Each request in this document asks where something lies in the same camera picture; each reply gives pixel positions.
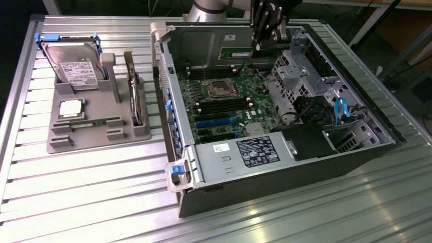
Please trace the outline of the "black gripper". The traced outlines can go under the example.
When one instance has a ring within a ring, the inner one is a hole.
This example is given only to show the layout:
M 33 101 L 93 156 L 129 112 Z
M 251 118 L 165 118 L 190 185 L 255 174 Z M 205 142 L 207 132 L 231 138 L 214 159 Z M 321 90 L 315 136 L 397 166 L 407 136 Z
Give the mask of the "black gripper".
M 279 26 L 291 12 L 291 1 L 253 1 L 253 57 L 282 39 Z

